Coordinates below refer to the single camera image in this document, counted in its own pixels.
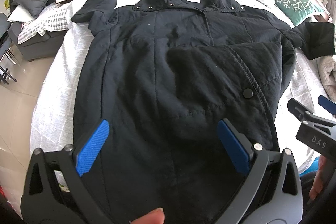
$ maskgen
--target blue gripper pad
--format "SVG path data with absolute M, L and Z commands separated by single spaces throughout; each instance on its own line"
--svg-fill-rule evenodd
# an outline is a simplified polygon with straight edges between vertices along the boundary
M 323 95 L 320 95 L 318 99 L 318 103 L 321 107 L 323 107 L 326 111 L 328 111 L 332 115 L 336 114 L 336 104 L 333 101 L 329 100 Z
M 217 125 L 217 134 L 236 171 L 246 176 L 250 171 L 250 157 L 223 120 Z
M 90 171 L 110 132 L 108 121 L 103 120 L 76 156 L 76 170 L 81 177 Z

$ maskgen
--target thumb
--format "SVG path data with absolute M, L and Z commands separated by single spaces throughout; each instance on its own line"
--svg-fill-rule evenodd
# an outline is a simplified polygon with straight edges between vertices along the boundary
M 165 221 L 165 214 L 162 208 L 155 209 L 147 215 L 134 220 L 131 224 L 163 224 Z

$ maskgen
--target yellow object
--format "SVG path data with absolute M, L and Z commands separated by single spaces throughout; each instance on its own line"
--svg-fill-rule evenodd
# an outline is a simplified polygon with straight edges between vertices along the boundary
M 6 8 L 6 10 L 9 8 L 9 0 L 5 0 L 5 8 Z

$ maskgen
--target green pillow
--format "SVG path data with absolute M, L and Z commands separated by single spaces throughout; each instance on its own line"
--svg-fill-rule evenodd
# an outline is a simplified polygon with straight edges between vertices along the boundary
M 295 26 L 300 25 L 308 17 L 324 13 L 321 7 L 310 0 L 275 0 L 275 4 Z

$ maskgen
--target metal snap button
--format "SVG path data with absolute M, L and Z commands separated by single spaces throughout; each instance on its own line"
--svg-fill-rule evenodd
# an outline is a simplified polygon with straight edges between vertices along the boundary
M 245 99 L 252 98 L 252 96 L 253 96 L 252 89 L 246 89 L 246 90 L 244 90 L 243 95 L 244 95 Z

